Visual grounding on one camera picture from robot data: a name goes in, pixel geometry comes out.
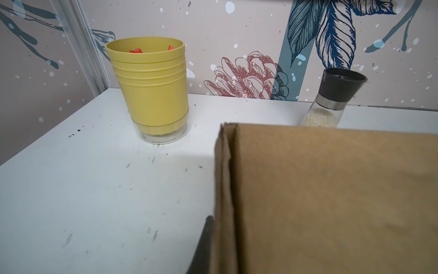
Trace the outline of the brown cardboard box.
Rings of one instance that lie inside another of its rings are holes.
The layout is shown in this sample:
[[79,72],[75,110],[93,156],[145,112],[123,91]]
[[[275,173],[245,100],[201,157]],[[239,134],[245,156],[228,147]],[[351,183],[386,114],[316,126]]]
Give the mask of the brown cardboard box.
[[224,124],[212,274],[435,274],[435,134]]

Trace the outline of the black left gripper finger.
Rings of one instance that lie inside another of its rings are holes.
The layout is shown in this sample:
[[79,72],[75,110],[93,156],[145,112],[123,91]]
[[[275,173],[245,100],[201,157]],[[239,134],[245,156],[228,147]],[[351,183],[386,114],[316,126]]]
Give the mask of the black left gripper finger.
[[211,240],[214,227],[214,217],[206,217],[204,228],[198,241],[193,259],[186,274],[208,274],[211,257]]

